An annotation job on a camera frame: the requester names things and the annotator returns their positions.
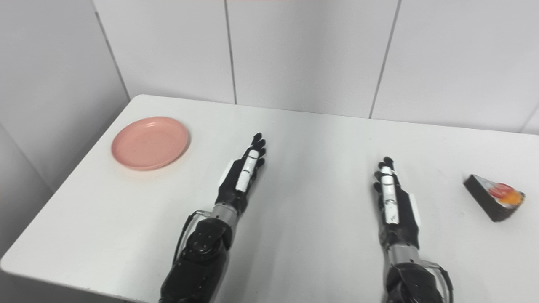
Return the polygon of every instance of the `cake slice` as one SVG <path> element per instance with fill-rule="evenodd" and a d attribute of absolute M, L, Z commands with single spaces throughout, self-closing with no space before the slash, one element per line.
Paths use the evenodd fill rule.
<path fill-rule="evenodd" d="M 494 222 L 509 218 L 524 202 L 524 193 L 504 183 L 470 175 L 464 186 Z"/>

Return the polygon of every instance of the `white finger segment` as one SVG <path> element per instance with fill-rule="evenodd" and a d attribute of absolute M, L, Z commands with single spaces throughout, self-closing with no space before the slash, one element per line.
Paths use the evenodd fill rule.
<path fill-rule="evenodd" d="M 256 150 L 249 152 L 247 159 L 245 160 L 245 164 L 243 165 L 243 168 L 239 174 L 238 183 L 236 183 L 236 190 L 242 192 L 247 190 L 247 186 L 249 185 L 249 181 L 251 180 L 251 176 L 253 175 L 254 167 L 257 165 L 259 156 L 260 153 L 258 153 Z"/>
<path fill-rule="evenodd" d="M 391 176 L 391 168 L 384 166 L 380 171 L 383 174 L 387 174 L 380 178 L 382 199 L 384 199 L 385 222 L 387 224 L 399 224 L 399 206 L 395 192 L 395 180 Z"/>

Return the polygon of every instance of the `silver metal forearm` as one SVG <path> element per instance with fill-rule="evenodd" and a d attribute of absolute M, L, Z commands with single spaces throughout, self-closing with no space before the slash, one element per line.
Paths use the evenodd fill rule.
<path fill-rule="evenodd" d="M 218 203 L 213 207 L 210 218 L 219 219 L 226 225 L 233 227 L 238 221 L 238 211 L 228 204 Z"/>
<path fill-rule="evenodd" d="M 419 250 L 415 246 L 407 245 L 406 243 L 395 243 L 389 246 L 388 258 L 391 265 L 400 263 L 421 264 Z"/>

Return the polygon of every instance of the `white tiled wall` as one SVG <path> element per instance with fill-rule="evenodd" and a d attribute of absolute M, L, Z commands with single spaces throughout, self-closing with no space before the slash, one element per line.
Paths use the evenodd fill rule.
<path fill-rule="evenodd" d="M 396 6 L 228 1 L 238 104 L 368 117 Z"/>
<path fill-rule="evenodd" d="M 0 2 L 0 122 L 52 190 L 127 102 L 90 0 Z"/>
<path fill-rule="evenodd" d="M 539 102 L 538 11 L 402 1 L 372 117 L 518 132 Z"/>
<path fill-rule="evenodd" d="M 223 0 L 94 0 L 131 98 L 234 103 Z"/>

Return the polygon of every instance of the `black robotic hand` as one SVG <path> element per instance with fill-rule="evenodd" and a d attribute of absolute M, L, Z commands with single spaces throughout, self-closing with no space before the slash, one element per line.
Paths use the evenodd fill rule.
<path fill-rule="evenodd" d="M 253 137 L 251 146 L 240 159 L 235 160 L 219 186 L 217 203 L 232 205 L 240 214 L 247 208 L 247 194 L 257 178 L 258 169 L 264 165 L 262 158 L 266 154 L 266 140 L 258 133 Z"/>
<path fill-rule="evenodd" d="M 419 226 L 410 195 L 400 187 L 393 160 L 385 157 L 375 172 L 378 207 L 382 217 L 380 242 L 390 263 L 386 276 L 388 303 L 442 303 L 436 279 L 427 268 L 439 270 L 453 302 L 453 286 L 448 273 L 438 264 L 419 258 Z"/>
<path fill-rule="evenodd" d="M 262 134 L 256 134 L 243 156 L 230 165 L 213 210 L 197 210 L 188 217 L 176 246 L 172 269 L 161 287 L 160 303 L 210 302 L 223 275 L 233 229 L 247 208 L 247 194 L 257 171 L 264 165 L 265 144 Z M 185 231 L 197 214 L 206 219 L 198 222 L 178 255 Z"/>

